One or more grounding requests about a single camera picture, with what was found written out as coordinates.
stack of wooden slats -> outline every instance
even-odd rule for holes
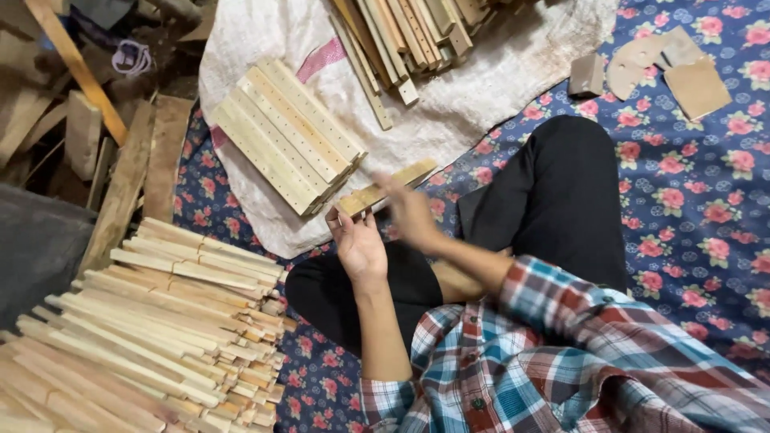
[[[60,314],[37,306],[42,320],[17,321],[22,337],[2,334],[0,423],[273,431],[283,395],[276,342],[296,326],[276,299],[284,269],[151,219],[112,258],[120,264],[45,299]]]
[[[251,68],[212,118],[301,216],[321,210],[367,155],[276,60]]]
[[[334,0],[343,17],[332,24],[383,130],[393,123],[382,107],[383,89],[398,88],[410,106],[419,96],[412,77],[462,65],[470,38],[514,0]],[[518,13],[519,0],[509,10]]]

blue floral fabric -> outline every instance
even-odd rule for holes
[[[593,119],[616,143],[628,288],[770,383],[770,0],[623,0],[599,53],[606,63],[626,42],[677,25],[714,60],[733,98],[725,108],[688,121],[654,66],[625,102],[609,91],[574,102],[562,82],[422,188],[437,223],[455,234],[457,199],[489,183],[535,126],[559,114]],[[177,224],[264,253],[199,112],[178,183]],[[387,221],[379,224],[384,237],[396,235]],[[291,267],[333,250],[327,244],[281,263]],[[361,431],[359,360],[301,320],[281,349],[286,394],[278,429]]]

person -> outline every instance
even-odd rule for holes
[[[590,120],[537,127],[474,218],[514,256],[440,232],[383,174],[400,240],[370,210],[326,215],[337,255],[294,267],[286,297],[361,357],[374,431],[770,431],[768,386],[625,294],[615,164]]]

black pants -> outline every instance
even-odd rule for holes
[[[467,241],[513,247],[596,284],[624,291],[618,168],[607,133],[590,120],[557,116],[527,143],[484,192]],[[388,283],[407,351],[422,315],[442,302],[425,257],[386,244]],[[286,279],[289,305],[327,338],[360,356],[361,333],[350,280],[336,256],[314,257]]]

hand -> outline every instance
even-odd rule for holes
[[[424,254],[434,255],[445,236],[436,227],[425,193],[400,185],[387,174],[374,173],[373,179],[390,196],[393,225],[401,239]]]
[[[387,256],[371,209],[357,222],[333,207],[326,214],[326,225],[337,244],[337,256],[353,283],[353,289],[379,287],[387,281]]]

